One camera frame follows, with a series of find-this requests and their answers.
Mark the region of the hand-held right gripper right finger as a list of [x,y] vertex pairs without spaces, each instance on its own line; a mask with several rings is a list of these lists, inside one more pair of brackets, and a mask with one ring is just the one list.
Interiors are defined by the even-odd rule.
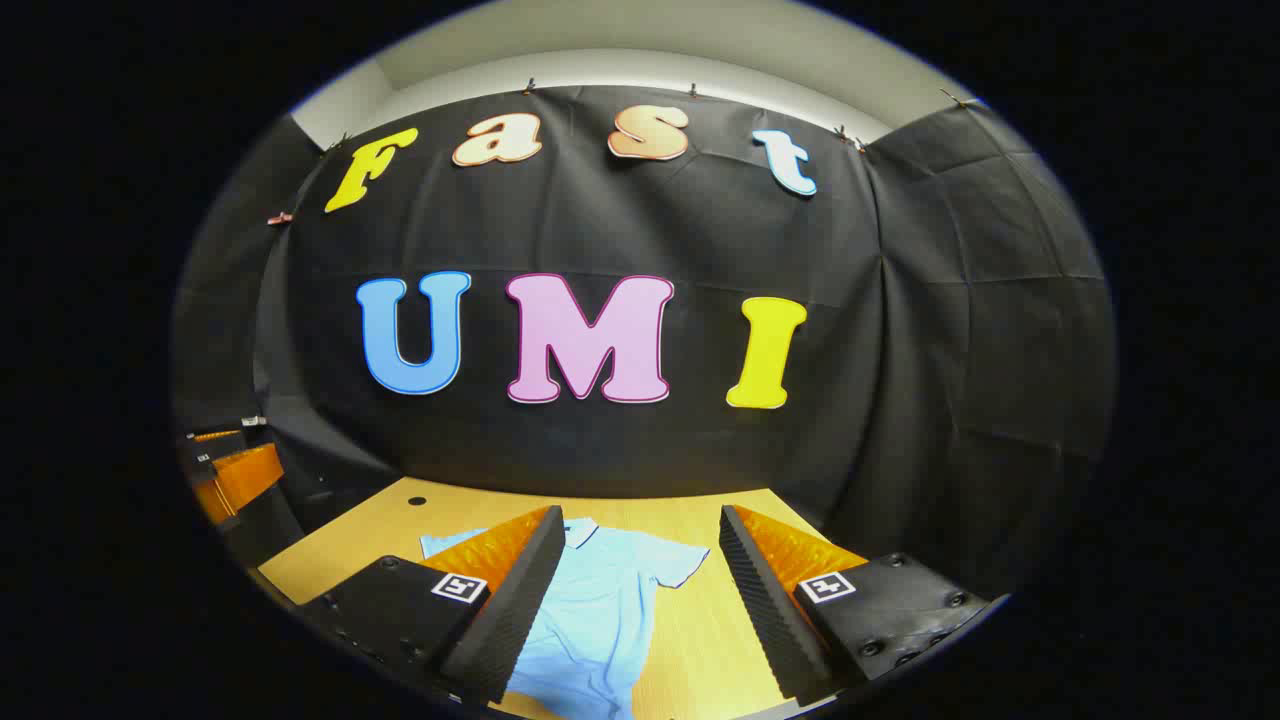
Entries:
[[865,559],[739,505],[719,547],[787,698],[854,703],[979,626],[993,603],[902,552]]

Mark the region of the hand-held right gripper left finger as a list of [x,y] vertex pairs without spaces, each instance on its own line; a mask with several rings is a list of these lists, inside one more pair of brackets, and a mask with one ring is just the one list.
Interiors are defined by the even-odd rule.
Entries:
[[504,698],[564,537],[547,505],[424,560],[381,556],[300,616],[410,688],[486,707]]

